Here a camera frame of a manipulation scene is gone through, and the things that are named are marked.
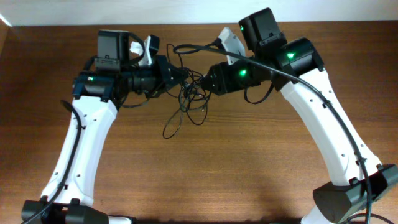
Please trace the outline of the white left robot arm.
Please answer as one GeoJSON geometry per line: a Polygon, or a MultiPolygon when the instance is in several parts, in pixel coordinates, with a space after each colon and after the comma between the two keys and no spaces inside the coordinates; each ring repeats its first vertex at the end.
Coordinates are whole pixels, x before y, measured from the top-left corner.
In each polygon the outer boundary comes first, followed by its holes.
{"type": "Polygon", "coordinates": [[[24,203],[24,223],[133,223],[129,216],[93,208],[96,171],[104,142],[130,93],[157,98],[188,74],[159,55],[160,40],[121,30],[98,33],[97,54],[73,81],[63,102],[71,120],[60,157],[38,201],[24,203]]]}

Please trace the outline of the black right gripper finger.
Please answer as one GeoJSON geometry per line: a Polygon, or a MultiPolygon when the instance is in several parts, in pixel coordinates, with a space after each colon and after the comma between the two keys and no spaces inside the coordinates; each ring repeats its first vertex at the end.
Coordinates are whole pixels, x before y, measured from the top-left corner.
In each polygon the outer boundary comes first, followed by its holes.
{"type": "Polygon", "coordinates": [[[203,82],[200,83],[200,87],[202,89],[206,90],[206,91],[211,92],[211,93],[217,93],[218,92],[218,89],[217,89],[218,86],[217,86],[216,83],[213,83],[213,82],[205,82],[205,81],[203,81],[203,82]]]}
{"type": "Polygon", "coordinates": [[[214,84],[214,71],[209,70],[208,73],[201,79],[202,85],[213,85],[214,84]]]}

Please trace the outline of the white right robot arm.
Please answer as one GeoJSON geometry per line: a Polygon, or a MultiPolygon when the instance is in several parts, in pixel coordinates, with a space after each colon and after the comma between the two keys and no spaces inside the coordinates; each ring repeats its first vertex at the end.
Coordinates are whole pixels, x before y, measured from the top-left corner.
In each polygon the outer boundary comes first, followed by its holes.
{"type": "Polygon", "coordinates": [[[373,217],[371,206],[397,185],[397,166],[383,164],[363,143],[340,105],[323,60],[307,38],[288,42],[268,8],[241,19],[242,37],[224,28],[213,45],[227,53],[202,88],[215,95],[270,81],[293,106],[325,161],[330,181],[313,191],[302,223],[349,223],[373,217]]]}

